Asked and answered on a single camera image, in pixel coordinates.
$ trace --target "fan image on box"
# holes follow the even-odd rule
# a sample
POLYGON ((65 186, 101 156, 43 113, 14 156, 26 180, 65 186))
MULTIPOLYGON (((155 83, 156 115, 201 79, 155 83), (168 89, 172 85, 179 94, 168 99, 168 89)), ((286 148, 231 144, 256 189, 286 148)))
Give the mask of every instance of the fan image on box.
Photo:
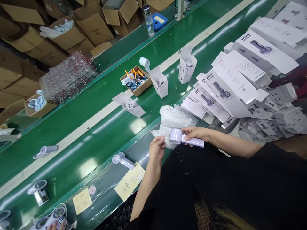
POLYGON ((269 127, 265 126, 265 125, 264 125, 264 124, 262 124, 262 123, 261 123, 261 126, 262 126, 262 128, 263 128, 263 129, 267 129, 267 128, 269 128, 269 127))
POLYGON ((42 206, 44 203, 49 201, 49 197, 44 189, 46 185, 46 180, 39 180, 31 188, 28 189, 28 195, 34 195, 38 206, 42 206))
POLYGON ((213 106, 214 105, 214 101, 210 100, 205 95, 201 94, 201 98, 204 99, 207 102, 208 106, 213 106))
POLYGON ((259 42, 252 40, 250 42, 253 46, 257 47, 260 50, 261 54, 267 54, 270 53, 272 51, 272 48, 269 46, 263 46, 261 45, 259 42))
POLYGON ((221 98, 229 98, 231 94, 228 91, 225 91, 217 82, 214 82, 213 85, 220 92, 221 98))
POLYGON ((5 211, 0 212, 0 229, 3 229, 3 230, 13 229, 11 224, 7 220, 10 214, 11 214, 10 210, 5 210, 5 211))

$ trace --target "person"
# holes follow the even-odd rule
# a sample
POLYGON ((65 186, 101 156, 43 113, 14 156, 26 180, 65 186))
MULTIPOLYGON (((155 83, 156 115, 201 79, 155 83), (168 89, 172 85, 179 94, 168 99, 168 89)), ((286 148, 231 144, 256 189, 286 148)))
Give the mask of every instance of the person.
POLYGON ((216 130, 182 131, 204 148, 178 145, 162 167, 164 137, 154 138, 126 229, 307 229, 300 156, 216 130))

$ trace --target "black clothing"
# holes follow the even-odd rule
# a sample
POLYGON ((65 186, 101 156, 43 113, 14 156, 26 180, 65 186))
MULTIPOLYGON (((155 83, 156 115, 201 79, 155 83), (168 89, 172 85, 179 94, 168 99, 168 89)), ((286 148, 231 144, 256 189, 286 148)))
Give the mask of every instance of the black clothing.
POLYGON ((213 228, 229 209, 255 229, 307 229, 307 161, 274 144, 253 157, 226 157, 210 143, 177 146, 140 216, 127 229, 198 229, 197 204, 208 206, 213 228))

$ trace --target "yellow sticky note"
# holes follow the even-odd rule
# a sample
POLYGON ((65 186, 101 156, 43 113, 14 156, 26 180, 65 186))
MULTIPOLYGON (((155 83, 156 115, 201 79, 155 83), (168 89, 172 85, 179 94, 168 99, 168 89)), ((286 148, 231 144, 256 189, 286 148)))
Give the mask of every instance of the yellow sticky note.
POLYGON ((132 170, 129 170, 114 188, 124 202, 141 182, 145 174, 145 170, 137 162, 135 164, 136 166, 132 170))
POLYGON ((77 215, 93 204, 89 194, 89 189, 86 188, 73 198, 74 206, 77 215))

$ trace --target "bubble wrap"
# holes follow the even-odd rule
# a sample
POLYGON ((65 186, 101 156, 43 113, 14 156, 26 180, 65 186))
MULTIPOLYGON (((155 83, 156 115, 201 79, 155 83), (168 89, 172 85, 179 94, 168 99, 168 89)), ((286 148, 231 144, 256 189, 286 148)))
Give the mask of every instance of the bubble wrap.
POLYGON ((155 137, 164 136, 165 147, 174 149, 175 144, 172 144, 170 139, 170 133, 173 128, 182 129, 188 126, 194 126, 197 124, 198 119, 191 115, 188 111, 181 108, 179 105, 174 105, 174 108, 165 105, 160 108, 161 124, 159 130, 152 130, 151 133, 155 137))

